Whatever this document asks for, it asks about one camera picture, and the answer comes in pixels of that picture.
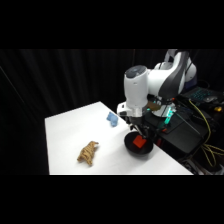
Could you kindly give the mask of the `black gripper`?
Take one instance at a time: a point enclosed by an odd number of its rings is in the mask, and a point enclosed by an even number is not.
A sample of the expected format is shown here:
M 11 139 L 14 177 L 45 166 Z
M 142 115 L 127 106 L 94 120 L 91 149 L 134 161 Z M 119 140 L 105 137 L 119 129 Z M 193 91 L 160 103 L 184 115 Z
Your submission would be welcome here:
M 143 138 L 148 137 L 148 127 L 146 125 L 143 125 L 144 123 L 143 117 L 127 116 L 125 120 L 126 123 L 130 126 L 131 131 L 136 131 L 140 133 Z

